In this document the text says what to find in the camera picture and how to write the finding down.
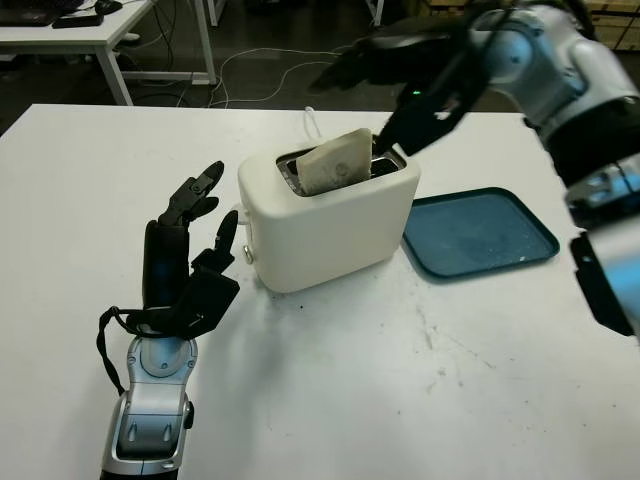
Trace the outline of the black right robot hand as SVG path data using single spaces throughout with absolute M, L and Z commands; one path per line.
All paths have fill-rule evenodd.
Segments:
M 356 40 L 310 84 L 315 93 L 367 82 L 396 85 L 433 80 L 465 40 L 454 19 L 409 19 Z

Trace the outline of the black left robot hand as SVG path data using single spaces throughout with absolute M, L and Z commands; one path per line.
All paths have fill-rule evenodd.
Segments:
M 170 196 L 166 210 L 147 224 L 142 277 L 146 308 L 169 307 L 180 299 L 189 306 L 227 308 L 238 294 L 238 282 L 224 275 L 234 262 L 231 247 L 238 211 L 224 216 L 212 247 L 189 259 L 189 227 L 218 206 L 219 199 L 211 191 L 223 173 L 224 163 L 216 161 L 199 176 L 187 178 Z

